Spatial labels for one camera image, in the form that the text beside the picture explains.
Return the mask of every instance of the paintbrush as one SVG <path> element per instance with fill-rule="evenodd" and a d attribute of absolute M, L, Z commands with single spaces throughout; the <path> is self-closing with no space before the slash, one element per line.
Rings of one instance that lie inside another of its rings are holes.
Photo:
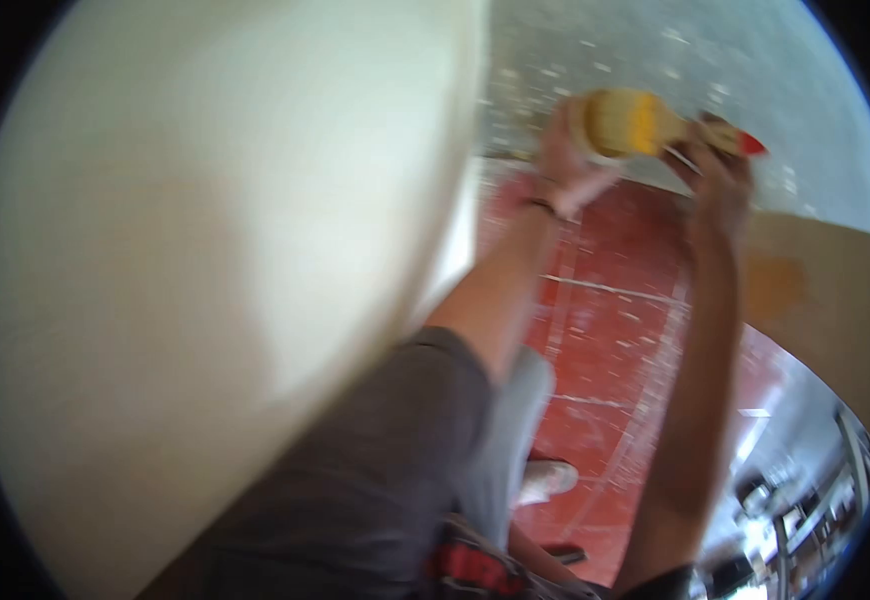
<path fill-rule="evenodd" d="M 580 104 L 586 141 L 604 157 L 617 159 L 634 153 L 654 156 L 688 135 L 690 122 L 648 91 L 599 89 L 583 97 Z M 734 156 L 750 157 L 767 151 L 749 133 L 728 123 L 703 123 L 701 136 L 705 143 Z"/>

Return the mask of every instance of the leg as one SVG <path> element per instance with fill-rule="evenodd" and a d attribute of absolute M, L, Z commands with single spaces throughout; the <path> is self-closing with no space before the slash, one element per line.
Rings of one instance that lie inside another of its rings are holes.
<path fill-rule="evenodd" d="M 545 359 L 527 347 L 515 359 L 512 377 L 491 409 L 484 444 L 462 477 L 459 504 L 468 523 L 501 549 L 508 545 L 513 498 L 555 376 Z"/>

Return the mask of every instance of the knee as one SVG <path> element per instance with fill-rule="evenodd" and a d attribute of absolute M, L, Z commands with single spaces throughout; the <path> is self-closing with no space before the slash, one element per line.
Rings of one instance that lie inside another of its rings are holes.
<path fill-rule="evenodd" d="M 546 395 L 555 390 L 555 368 L 541 354 L 526 345 L 521 347 L 515 359 L 512 378 L 531 382 Z"/>

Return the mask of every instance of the floor tile grout line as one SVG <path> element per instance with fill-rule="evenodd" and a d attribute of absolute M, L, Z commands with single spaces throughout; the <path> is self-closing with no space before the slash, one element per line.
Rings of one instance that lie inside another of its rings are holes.
<path fill-rule="evenodd" d="M 633 408 L 629 402 L 615 402 L 612 400 L 599 400 L 597 398 L 583 398 L 566 393 L 555 393 L 552 398 L 560 401 L 578 402 L 579 404 L 595 404 L 597 406 L 610 406 L 612 408 Z"/>
<path fill-rule="evenodd" d="M 562 264 L 559 266 L 559 273 L 562 275 L 567 275 L 569 278 L 572 278 L 575 274 L 575 258 L 578 255 L 578 242 L 581 237 L 581 226 L 579 224 L 572 224 L 572 232 L 574 234 L 574 239 L 572 243 L 568 246 L 570 249 L 574 249 L 575 251 L 571 254 L 571 265 L 566 266 L 564 264 L 564 254 L 562 255 Z M 555 313 L 552 315 L 552 323 L 548 329 L 548 342 L 545 344 L 546 354 L 548 354 L 548 350 L 551 350 L 551 360 L 554 362 L 558 355 L 561 354 L 561 339 L 564 337 L 564 324 L 568 319 L 568 309 L 570 308 L 570 293 L 571 290 L 568 286 L 561 285 L 561 281 L 557 279 L 559 282 L 558 292 L 555 294 Z"/>
<path fill-rule="evenodd" d="M 590 281 L 578 281 L 577 279 L 570 279 L 565 277 L 559 277 L 553 274 L 544 274 L 543 278 L 547 280 L 552 280 L 554 282 L 568 283 L 571 285 L 581 285 L 584 287 L 594 288 L 596 290 L 602 290 L 603 292 L 614 292 L 615 294 L 621 294 L 623 296 L 635 296 L 637 298 L 644 298 L 645 300 L 654 301 L 657 303 L 664 303 L 666 305 L 672 306 L 681 306 L 682 308 L 687 307 L 688 304 L 683 299 L 676 299 L 673 297 L 666 297 L 664 295 L 655 295 L 655 294 L 646 294 L 644 292 L 635 292 L 633 290 L 625 290 L 622 288 L 611 287 L 609 285 L 604 285 L 601 283 L 592 283 Z"/>
<path fill-rule="evenodd" d="M 680 284 L 676 283 L 676 291 L 683 295 L 684 291 L 679 289 Z M 655 357 L 657 358 L 658 364 L 664 364 L 667 362 L 669 358 L 667 354 L 673 354 L 675 351 L 675 330 L 681 325 L 681 305 L 683 302 L 672 303 L 672 307 L 668 311 L 668 316 L 665 320 L 665 326 L 662 330 L 661 338 L 667 340 L 665 343 L 661 344 L 661 347 L 656 352 Z M 665 360 L 662 360 L 661 354 L 665 353 Z M 621 463 L 622 457 L 625 455 L 625 452 L 628 451 L 629 446 L 632 445 L 634 440 L 634 433 L 641 426 L 641 423 L 638 421 L 638 414 L 644 412 L 644 405 L 647 402 L 647 398 L 651 396 L 658 396 L 658 392 L 654 389 L 653 386 L 646 385 L 645 389 L 641 393 L 641 397 L 638 399 L 638 403 L 635 405 L 634 412 L 632 414 L 631 420 L 628 421 L 628 425 L 625 427 L 625 431 L 622 433 L 621 439 L 618 440 L 618 445 L 615 447 L 615 450 L 611 453 L 611 457 L 609 458 L 609 462 L 605 466 L 605 473 L 602 475 L 602 483 L 601 485 L 592 491 L 591 497 L 585 500 L 585 505 L 575 513 L 574 518 L 568 522 L 564 529 L 561 530 L 561 537 L 566 538 L 571 534 L 572 530 L 579 526 L 579 523 L 582 519 L 585 518 L 588 511 L 591 510 L 591 507 L 598 500 L 598 497 L 605 490 L 605 486 L 608 485 L 609 478 L 614 474 L 615 470 L 618 468 L 618 465 Z"/>

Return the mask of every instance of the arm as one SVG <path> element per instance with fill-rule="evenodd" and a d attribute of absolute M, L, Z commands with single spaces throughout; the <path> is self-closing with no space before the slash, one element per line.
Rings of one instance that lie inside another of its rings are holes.
<path fill-rule="evenodd" d="M 691 320 L 655 458 L 612 588 L 616 596 L 693 562 L 727 474 L 731 379 L 741 332 L 738 241 L 752 179 L 748 162 L 719 157 L 697 139 L 689 142 L 687 153 L 701 175 L 669 163 L 696 195 L 688 225 L 694 256 Z"/>
<path fill-rule="evenodd" d="M 552 583 L 560 584 L 569 581 L 579 581 L 578 576 L 525 535 L 514 524 L 514 521 L 509 525 L 508 529 L 508 553 L 513 559 L 520 562 L 525 569 Z"/>
<path fill-rule="evenodd" d="M 567 106 L 556 108 L 541 140 L 537 196 L 570 219 L 609 188 L 618 172 L 591 166 L 572 145 Z M 495 384 L 508 378 L 531 315 L 538 275 L 558 240 L 559 223 L 527 204 L 489 254 L 474 266 L 425 322 L 457 333 L 482 361 Z"/>

